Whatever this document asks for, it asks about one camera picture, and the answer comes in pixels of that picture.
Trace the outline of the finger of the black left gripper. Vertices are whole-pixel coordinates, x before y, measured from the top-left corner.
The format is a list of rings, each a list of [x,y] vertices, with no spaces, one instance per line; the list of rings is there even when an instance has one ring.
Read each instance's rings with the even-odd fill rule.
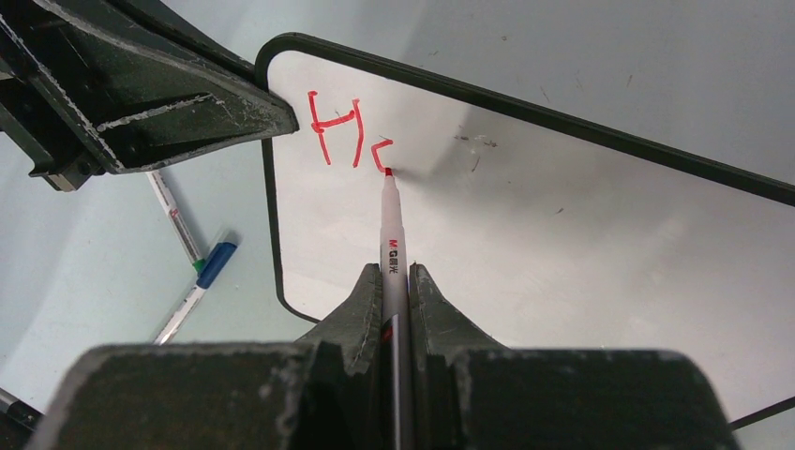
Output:
[[[253,64],[220,45],[161,1],[111,0],[110,4],[146,30],[167,38],[248,82],[255,82]]]
[[[1,129],[58,191],[290,134],[293,109],[110,1],[1,5]]]

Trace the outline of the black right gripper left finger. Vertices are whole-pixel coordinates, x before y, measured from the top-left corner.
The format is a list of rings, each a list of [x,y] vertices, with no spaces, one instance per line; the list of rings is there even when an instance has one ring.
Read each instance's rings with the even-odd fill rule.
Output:
[[[105,345],[61,382],[31,449],[379,449],[382,277],[293,342]]]

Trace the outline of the white whiteboard black frame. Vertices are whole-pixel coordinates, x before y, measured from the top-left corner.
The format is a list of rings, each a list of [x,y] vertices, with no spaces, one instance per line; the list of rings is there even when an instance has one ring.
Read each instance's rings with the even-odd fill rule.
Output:
[[[501,343],[683,353],[739,422],[793,399],[792,185],[305,34],[255,74],[298,123],[263,143],[295,316],[378,260],[390,168],[409,261]]]

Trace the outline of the red whiteboard marker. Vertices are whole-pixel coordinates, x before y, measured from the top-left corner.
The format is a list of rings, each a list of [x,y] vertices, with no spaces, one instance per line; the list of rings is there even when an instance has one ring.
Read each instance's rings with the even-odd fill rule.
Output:
[[[382,351],[387,365],[389,445],[413,449],[413,379],[408,271],[400,194],[393,170],[384,170],[380,269],[382,274]]]

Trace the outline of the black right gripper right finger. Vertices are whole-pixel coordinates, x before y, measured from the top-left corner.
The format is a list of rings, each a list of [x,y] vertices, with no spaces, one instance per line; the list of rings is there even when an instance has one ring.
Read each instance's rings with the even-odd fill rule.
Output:
[[[735,449],[702,371],[665,350],[510,349],[410,268],[419,449]]]

